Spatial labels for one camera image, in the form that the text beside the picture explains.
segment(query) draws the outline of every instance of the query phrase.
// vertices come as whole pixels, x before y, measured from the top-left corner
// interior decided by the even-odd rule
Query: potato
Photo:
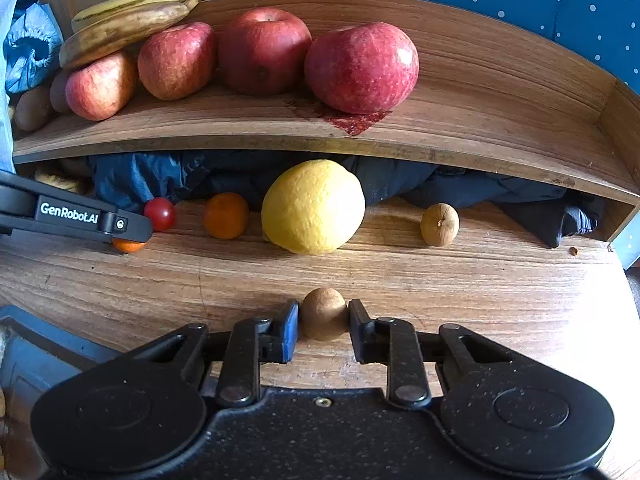
[[[349,311],[333,288],[316,288],[300,305],[300,327],[308,338],[331,341],[349,330]]]
[[[51,88],[49,90],[51,106],[59,114],[68,114],[71,112],[71,108],[69,108],[69,105],[66,103],[65,96],[66,80],[69,79],[70,74],[71,72],[68,72],[67,70],[61,70],[58,72],[55,78],[53,78]]]
[[[15,107],[14,123],[24,132],[34,132],[47,124],[52,115],[49,88],[36,86],[20,97]]]

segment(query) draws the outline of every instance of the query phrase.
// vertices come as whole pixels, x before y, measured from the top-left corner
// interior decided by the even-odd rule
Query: cherry tomato
[[[175,223],[175,207],[162,197],[149,200],[145,205],[144,215],[151,220],[154,231],[166,231]]]
[[[117,250],[123,253],[135,253],[145,246],[142,242],[132,242],[131,240],[123,240],[122,238],[112,238],[111,243]]]

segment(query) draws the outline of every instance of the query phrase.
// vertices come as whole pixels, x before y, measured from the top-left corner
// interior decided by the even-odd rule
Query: banana
[[[71,20],[71,29],[78,32],[92,23],[99,22],[117,12],[130,9],[142,4],[152,4],[160,2],[183,2],[184,0],[107,0],[101,4],[87,7],[78,12]]]
[[[121,10],[76,32],[60,47],[62,68],[78,68],[180,22],[202,0],[151,3]]]

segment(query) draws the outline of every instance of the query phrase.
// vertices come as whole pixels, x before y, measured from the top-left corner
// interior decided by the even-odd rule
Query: orange
[[[112,238],[111,243],[117,250],[123,253],[135,253],[146,245],[142,242],[132,242],[131,240],[123,240],[122,238]]]
[[[220,193],[204,206],[202,224],[214,238],[232,240],[246,230],[249,206],[238,193]]]

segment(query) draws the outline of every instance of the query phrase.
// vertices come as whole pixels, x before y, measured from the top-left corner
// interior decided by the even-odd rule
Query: screw
[[[331,399],[327,399],[326,397],[316,397],[314,399],[314,404],[318,406],[318,408],[328,408],[333,403]]]
[[[220,392],[220,399],[231,404],[245,402],[251,398],[251,392],[244,386],[225,386]]]
[[[400,386],[394,391],[396,397],[402,402],[420,402],[425,399],[427,392],[420,386],[414,386],[413,384],[406,384]]]

